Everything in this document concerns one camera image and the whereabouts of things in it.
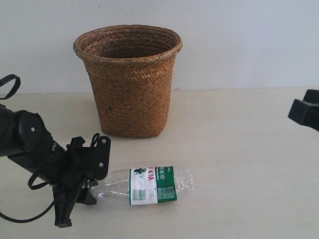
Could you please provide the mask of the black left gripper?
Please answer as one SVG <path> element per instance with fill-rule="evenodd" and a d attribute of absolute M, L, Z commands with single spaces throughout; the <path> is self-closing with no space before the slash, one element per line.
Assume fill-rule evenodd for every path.
<path fill-rule="evenodd" d="M 78 192 L 75 203 L 87 206 L 97 204 L 92 187 L 96 180 L 108 175 L 111 140 L 96 133 L 90 146 L 84 146 L 81 136 L 71 138 L 63 148 L 52 137 L 48 178 L 57 192 Z"/>

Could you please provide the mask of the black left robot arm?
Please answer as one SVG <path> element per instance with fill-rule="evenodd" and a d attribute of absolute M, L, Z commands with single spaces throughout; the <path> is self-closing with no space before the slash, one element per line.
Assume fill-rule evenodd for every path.
<path fill-rule="evenodd" d="M 90 146 L 84 143 L 78 136 L 63 148 L 39 114 L 0 107 L 0 155 L 31 173 L 30 190 L 50 185 L 57 197 L 96 204 L 90 186 L 108 174 L 111 140 L 96 133 Z"/>

